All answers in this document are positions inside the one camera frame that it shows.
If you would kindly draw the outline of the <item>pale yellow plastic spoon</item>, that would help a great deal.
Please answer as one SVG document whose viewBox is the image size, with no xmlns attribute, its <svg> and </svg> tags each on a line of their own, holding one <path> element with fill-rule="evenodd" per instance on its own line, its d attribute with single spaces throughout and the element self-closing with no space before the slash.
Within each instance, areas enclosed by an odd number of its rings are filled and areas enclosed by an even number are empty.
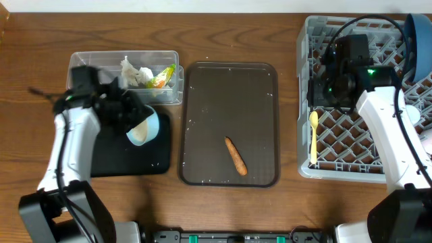
<svg viewBox="0 0 432 243">
<path fill-rule="evenodd" d="M 312 138 L 310 144 L 310 163 L 317 163 L 317 128 L 319 125 L 319 117 L 316 111 L 312 111 L 309 116 L 310 126 L 312 130 Z"/>
</svg>

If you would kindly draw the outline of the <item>yellow green snack wrapper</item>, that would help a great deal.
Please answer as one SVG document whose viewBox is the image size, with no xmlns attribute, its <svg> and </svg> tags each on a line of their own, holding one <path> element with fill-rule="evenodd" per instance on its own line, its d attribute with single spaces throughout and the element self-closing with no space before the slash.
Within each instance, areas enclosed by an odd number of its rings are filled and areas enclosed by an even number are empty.
<svg viewBox="0 0 432 243">
<path fill-rule="evenodd" d="M 146 88 L 163 88 L 171 80 L 173 73 L 176 70 L 176 65 L 171 64 L 165 68 L 162 72 L 151 78 L 146 84 Z"/>
</svg>

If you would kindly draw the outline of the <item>light blue plastic cup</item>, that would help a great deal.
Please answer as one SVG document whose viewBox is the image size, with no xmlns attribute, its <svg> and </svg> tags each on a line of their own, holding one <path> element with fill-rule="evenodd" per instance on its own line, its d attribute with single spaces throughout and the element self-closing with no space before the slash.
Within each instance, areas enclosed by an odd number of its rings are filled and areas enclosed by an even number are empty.
<svg viewBox="0 0 432 243">
<path fill-rule="evenodd" d="M 413 105 L 406 105 L 406 111 L 412 125 L 417 124 L 421 119 L 421 112 Z"/>
</svg>

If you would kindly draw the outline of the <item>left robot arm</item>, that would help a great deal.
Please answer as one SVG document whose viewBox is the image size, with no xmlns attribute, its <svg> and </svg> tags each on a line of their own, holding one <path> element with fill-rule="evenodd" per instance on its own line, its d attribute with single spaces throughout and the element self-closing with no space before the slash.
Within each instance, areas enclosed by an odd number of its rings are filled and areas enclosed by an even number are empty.
<svg viewBox="0 0 432 243">
<path fill-rule="evenodd" d="M 20 199 L 20 217 L 33 242 L 141 242 L 138 224 L 119 223 L 90 185 L 102 126 L 142 146 L 159 131 L 156 111 L 118 80 L 74 81 L 55 102 L 55 140 L 36 192 Z"/>
</svg>

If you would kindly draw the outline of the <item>light blue rice bowl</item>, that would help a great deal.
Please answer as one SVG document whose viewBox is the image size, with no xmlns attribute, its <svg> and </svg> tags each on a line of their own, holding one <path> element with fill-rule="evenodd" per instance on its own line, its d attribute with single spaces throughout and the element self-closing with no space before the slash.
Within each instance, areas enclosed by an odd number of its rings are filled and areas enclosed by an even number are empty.
<svg viewBox="0 0 432 243">
<path fill-rule="evenodd" d="M 149 108 L 153 113 L 126 133 L 129 141 L 135 146 L 142 146 L 150 142 L 159 133 L 160 122 L 157 112 L 149 105 L 145 105 L 145 107 Z"/>
</svg>

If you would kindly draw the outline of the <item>dark blue plate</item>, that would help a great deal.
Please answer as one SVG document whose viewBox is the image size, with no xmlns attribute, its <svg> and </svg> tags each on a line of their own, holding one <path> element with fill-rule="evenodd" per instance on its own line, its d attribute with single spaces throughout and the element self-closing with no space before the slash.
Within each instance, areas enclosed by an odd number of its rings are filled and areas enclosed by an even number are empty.
<svg viewBox="0 0 432 243">
<path fill-rule="evenodd" d="M 411 39 L 410 53 L 414 57 L 408 62 L 408 68 L 414 70 L 408 79 L 417 83 L 431 73 L 431 21 L 419 13 L 407 15 L 404 23 L 404 34 Z"/>
</svg>

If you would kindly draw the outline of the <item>pink plastic cup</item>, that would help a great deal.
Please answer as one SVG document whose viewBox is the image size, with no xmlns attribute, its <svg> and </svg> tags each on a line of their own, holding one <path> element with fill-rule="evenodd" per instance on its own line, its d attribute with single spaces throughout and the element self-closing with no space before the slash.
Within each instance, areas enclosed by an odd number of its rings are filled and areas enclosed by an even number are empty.
<svg viewBox="0 0 432 243">
<path fill-rule="evenodd" d="M 425 152 L 432 155 L 432 129 L 425 130 L 420 135 L 421 144 Z"/>
</svg>

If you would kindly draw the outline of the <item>orange carrot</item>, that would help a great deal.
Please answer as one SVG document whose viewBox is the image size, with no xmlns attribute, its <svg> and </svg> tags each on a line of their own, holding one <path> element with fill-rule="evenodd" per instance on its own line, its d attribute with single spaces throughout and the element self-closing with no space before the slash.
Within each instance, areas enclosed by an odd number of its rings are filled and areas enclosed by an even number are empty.
<svg viewBox="0 0 432 243">
<path fill-rule="evenodd" d="M 226 145 L 226 147 L 229 151 L 229 154 L 230 154 L 230 156 L 234 162 L 234 166 L 235 166 L 237 172 L 241 176 L 245 176 L 248 173 L 246 165 L 243 162 L 237 148 L 234 146 L 234 144 L 230 138 L 225 137 L 225 145 Z"/>
</svg>

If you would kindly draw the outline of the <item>white tissue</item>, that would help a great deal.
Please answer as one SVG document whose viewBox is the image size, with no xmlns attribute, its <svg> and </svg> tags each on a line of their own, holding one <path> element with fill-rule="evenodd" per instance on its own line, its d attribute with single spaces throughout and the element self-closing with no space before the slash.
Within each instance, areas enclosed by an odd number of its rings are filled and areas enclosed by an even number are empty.
<svg viewBox="0 0 432 243">
<path fill-rule="evenodd" d="M 121 61 L 121 76 L 126 86 L 139 87 L 145 85 L 154 76 L 153 72 L 147 67 L 141 67 L 137 70 L 125 56 Z"/>
</svg>

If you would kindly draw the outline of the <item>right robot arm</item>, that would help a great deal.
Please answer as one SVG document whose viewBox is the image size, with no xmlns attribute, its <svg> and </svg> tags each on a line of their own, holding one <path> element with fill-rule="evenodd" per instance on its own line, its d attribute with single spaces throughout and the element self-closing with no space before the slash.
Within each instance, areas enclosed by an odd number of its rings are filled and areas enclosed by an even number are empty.
<svg viewBox="0 0 432 243">
<path fill-rule="evenodd" d="M 308 81 L 310 106 L 354 106 L 379 153 L 388 195 L 367 218 L 335 228 L 334 242 L 430 242 L 431 159 L 389 66 L 358 67 Z"/>
</svg>

